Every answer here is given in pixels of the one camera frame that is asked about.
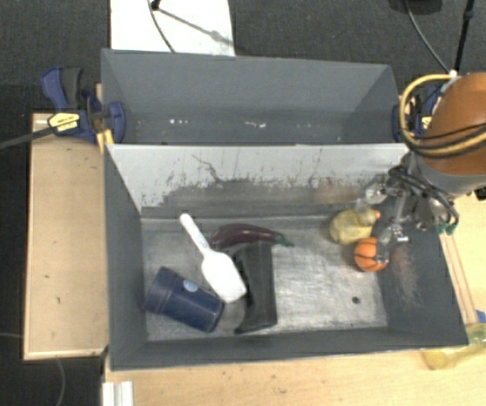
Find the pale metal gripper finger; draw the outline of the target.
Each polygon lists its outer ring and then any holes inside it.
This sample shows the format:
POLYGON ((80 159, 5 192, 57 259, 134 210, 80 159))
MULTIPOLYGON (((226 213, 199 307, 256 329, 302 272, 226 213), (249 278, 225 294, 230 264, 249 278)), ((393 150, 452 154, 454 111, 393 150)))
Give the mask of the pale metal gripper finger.
POLYGON ((355 202, 356 211, 365 211, 374 208, 387 199, 385 186, 380 183, 371 183, 360 190, 355 202))
POLYGON ((387 264, 395 250, 402 244, 408 244, 411 238, 404 234, 400 225, 387 226, 378 237, 378 262, 387 264))

